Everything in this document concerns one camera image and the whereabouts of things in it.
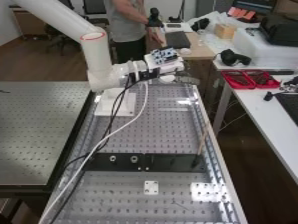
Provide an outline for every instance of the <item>red box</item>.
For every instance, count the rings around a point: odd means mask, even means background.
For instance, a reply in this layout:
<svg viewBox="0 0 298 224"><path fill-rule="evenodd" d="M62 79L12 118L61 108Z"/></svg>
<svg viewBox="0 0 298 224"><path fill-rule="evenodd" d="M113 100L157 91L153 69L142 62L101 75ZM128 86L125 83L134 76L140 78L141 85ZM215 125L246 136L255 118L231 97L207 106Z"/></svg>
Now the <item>red box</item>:
<svg viewBox="0 0 298 224"><path fill-rule="evenodd" d="M262 70L246 70L245 75L254 81L255 87L259 89L279 88L281 83Z"/></svg>
<svg viewBox="0 0 298 224"><path fill-rule="evenodd" d="M226 82L234 89L254 89L255 83L242 71L231 70L221 72Z"/></svg>

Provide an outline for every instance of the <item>white box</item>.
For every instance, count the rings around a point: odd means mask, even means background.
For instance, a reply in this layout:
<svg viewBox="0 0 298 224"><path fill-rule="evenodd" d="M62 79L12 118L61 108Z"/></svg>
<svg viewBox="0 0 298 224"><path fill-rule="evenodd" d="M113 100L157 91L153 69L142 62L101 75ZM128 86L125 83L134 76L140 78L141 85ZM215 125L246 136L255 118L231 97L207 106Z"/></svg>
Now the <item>white box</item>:
<svg viewBox="0 0 298 224"><path fill-rule="evenodd" d="M297 69L298 48L271 45L259 31L251 36L239 28L233 38L233 44L241 53L253 59L259 66L285 66Z"/></svg>

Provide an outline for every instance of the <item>cable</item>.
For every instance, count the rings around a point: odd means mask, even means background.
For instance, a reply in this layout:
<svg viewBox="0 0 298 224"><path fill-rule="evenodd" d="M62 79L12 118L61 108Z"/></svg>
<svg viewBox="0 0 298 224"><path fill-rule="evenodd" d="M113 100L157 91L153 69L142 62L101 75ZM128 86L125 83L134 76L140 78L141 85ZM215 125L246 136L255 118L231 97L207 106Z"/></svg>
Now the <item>cable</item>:
<svg viewBox="0 0 298 224"><path fill-rule="evenodd" d="M44 219L45 219L45 217L46 217L49 211L52 210L54 204L57 203L58 199L61 198L62 194L65 193L65 191L66 191L69 185L72 184L73 180L76 179L76 177L77 177L77 175L78 175L78 173L80 173L82 167L85 166L85 164L86 164L89 158L92 157L93 153L96 152L98 146L102 144L102 142L104 142L109 137L112 137L114 134L117 134L117 133L118 133L126 126L129 126L129 125L138 119L138 117L141 116L142 111L144 111L144 109L145 109L145 107L146 107L146 102L148 102L148 83L145 83L145 100L144 100L144 105L142 105L142 108L141 108L141 110L140 110L140 112L138 112L138 115L137 115L137 116L136 116L136 117L134 117L134 118L133 118L133 119L132 119L132 120L130 120L122 127L120 127L114 132L112 132L108 136L105 136L105 138L96 144L96 146L93 147L93 149L92 149L92 151L90 151L88 157L86 157L85 160L82 161L81 166L78 167L76 173L73 174L70 180L68 181L68 184L65 185L65 187L64 187L64 189L61 190L58 196L56 197L56 199L54 199L53 202L50 203L50 205L49 205L46 211L44 212L44 215L42 215L42 217L41 217L41 219L40 219L40 223L42 223L42 221L44 221Z"/></svg>
<svg viewBox="0 0 298 224"><path fill-rule="evenodd" d="M56 219L57 219L57 217L58 217L58 215L60 215L60 213L61 213L61 211L62 211L65 205L68 204L68 201L69 201L69 199L70 199L70 197L72 197L72 195L73 195L73 193L74 193L74 191L76 191L76 189L77 189L77 186L78 186L78 184L80 184L80 182L81 182L81 179L82 179L84 175L85 175L85 171L82 171L80 177L77 178L77 182L76 182L76 184L74 184L74 186L73 186L73 188L72 188L72 191L70 191L70 193L69 193L69 195L68 195L65 201L62 202L62 205L61 205L58 211L56 212L56 214L54 214L54 216L53 216L53 218L52 218L49 224L53 224L53 223L54 223L54 221L56 221Z"/></svg>
<svg viewBox="0 0 298 224"><path fill-rule="evenodd" d="M239 117L237 117L231 122L229 122L223 128L219 129L219 131L222 131L231 123L234 123L237 120L239 120L243 116L246 115L246 113L243 113Z"/></svg>
<svg viewBox="0 0 298 224"><path fill-rule="evenodd" d="M114 100L113 106L112 106L112 111L110 111L110 122L109 122L109 125L108 125L108 127L106 127L106 131L109 132L109 134L110 134L110 130L112 130L113 120L114 120L114 117L116 117L116 115L117 115L117 113L118 113L118 110L120 110L120 107L121 107L121 104L122 104L125 91L126 91L129 88L132 88L132 86L134 86L137 83L134 83L134 84L130 85L130 86L128 86L128 84L129 84L129 79L128 79L128 82L126 82L126 84L125 84L125 89L124 89L124 91L118 94L118 96L117 96L117 98L116 98L116 100ZM120 100L120 103L118 103L118 106L117 106L117 109L116 109L116 112L114 112L114 106L116 106L116 103L117 103L117 101L118 101L120 96L121 96L121 100ZM108 140L105 141L104 145L97 149L97 152L106 146L108 142L109 142L109 138L108 138ZM77 158L73 159L70 162L68 162L66 165L65 165L65 167L64 167L64 171L65 171L66 167L68 167L73 162L76 162L78 159L85 158L85 157L88 156L88 154L89 154L89 153L86 153L85 155L77 157ZM52 221L50 221L49 224L52 224L52 223L56 221L56 219L57 219L57 217L58 217L58 215L60 215L60 213L61 213L61 211L62 211L65 205L68 204L68 201L69 201L70 198L72 198L73 193L76 192L77 186L78 186L78 184L80 184L80 181L81 181L84 175L85 175L85 170L82 171L80 177L77 178L77 180L76 180L76 184L74 184L74 186L73 186L73 189L72 189L72 191L70 191L70 193L69 193L66 199L64 200L62 205L60 206L58 211L56 212L56 214L54 214L54 216L53 216Z"/></svg>
<svg viewBox="0 0 298 224"><path fill-rule="evenodd" d="M125 91L126 91L128 89L130 89L137 83L140 83L140 81L137 81L136 83L133 83L130 86L128 86L128 83L129 83L129 82L126 82L126 87L125 87L124 91L118 94L118 96L117 96L117 98L116 98L116 100L114 100L113 106L112 106L110 122L109 122L109 125L108 125L108 128L106 128L106 130L109 130L109 131L110 131L110 129L112 129L112 123L113 123L114 117L116 117L116 115L117 115L117 113L118 113L120 106L121 106L121 104L122 104L122 99L124 99L124 97L121 98L121 101L120 101L120 103L118 103L118 107L117 107L117 109L116 109L116 113L113 114L114 106L116 106L116 103L117 103L117 101L118 101L118 98L120 98L121 96L124 96ZM108 141L109 141L109 139L106 140L105 144L101 146L101 148L100 148L98 150L101 150L101 149L106 146ZM65 164L64 169L62 169L62 172L61 172L61 175L62 175L62 173L65 172L66 168L70 166L70 164L74 163L77 160L80 160L80 159L82 159L82 158L86 158L88 154L89 154L89 153L86 153L85 155L82 155L82 156L74 158L73 160L70 160L70 161Z"/></svg>

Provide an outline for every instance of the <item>black device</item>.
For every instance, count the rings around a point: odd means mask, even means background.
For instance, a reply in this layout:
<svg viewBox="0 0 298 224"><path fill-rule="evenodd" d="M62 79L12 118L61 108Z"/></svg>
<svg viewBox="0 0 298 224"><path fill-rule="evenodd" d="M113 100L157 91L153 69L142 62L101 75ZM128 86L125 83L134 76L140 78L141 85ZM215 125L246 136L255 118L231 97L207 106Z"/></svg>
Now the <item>black device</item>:
<svg viewBox="0 0 298 224"><path fill-rule="evenodd" d="M298 47L298 18L270 15L263 18L259 28L269 43Z"/></svg>
<svg viewBox="0 0 298 224"><path fill-rule="evenodd" d="M150 17L148 27L164 27L164 23L160 20L160 10L157 8L150 9Z"/></svg>
<svg viewBox="0 0 298 224"><path fill-rule="evenodd" d="M269 75L294 75L293 70L267 71Z"/></svg>
<svg viewBox="0 0 298 224"><path fill-rule="evenodd" d="M166 27L169 27L169 28L181 28L181 24L178 24L178 23L168 23Z"/></svg>
<svg viewBox="0 0 298 224"><path fill-rule="evenodd" d="M298 125L298 94L275 94L275 97L290 115L293 121Z"/></svg>
<svg viewBox="0 0 298 224"><path fill-rule="evenodd" d="M277 0L234 0L231 6L235 8L255 11L259 14L269 14L277 5Z"/></svg>
<svg viewBox="0 0 298 224"><path fill-rule="evenodd" d="M170 23L181 23L184 21L184 10L185 10L185 0L182 0L178 17L177 18L172 16L169 17Z"/></svg>
<svg viewBox="0 0 298 224"><path fill-rule="evenodd" d="M194 22L191 26L193 31L197 32L198 30L205 30L209 23L210 23L210 20L207 18L199 19L197 22Z"/></svg>
<svg viewBox="0 0 298 224"><path fill-rule="evenodd" d="M251 62L251 58L245 55L235 54L230 49L221 52L221 60L225 65L234 66L235 63L242 63L243 65L249 65Z"/></svg>
<svg viewBox="0 0 298 224"><path fill-rule="evenodd" d="M184 31L166 33L165 39L168 46L174 49L190 48L190 41Z"/></svg>

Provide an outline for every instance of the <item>box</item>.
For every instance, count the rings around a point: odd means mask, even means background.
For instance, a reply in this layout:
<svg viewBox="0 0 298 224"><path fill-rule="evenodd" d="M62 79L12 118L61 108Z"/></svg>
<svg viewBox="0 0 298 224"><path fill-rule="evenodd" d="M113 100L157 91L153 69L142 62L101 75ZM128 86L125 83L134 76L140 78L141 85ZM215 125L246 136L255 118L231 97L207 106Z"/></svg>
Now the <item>box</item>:
<svg viewBox="0 0 298 224"><path fill-rule="evenodd" d="M226 24L217 24L214 33L221 39L233 39L237 27Z"/></svg>

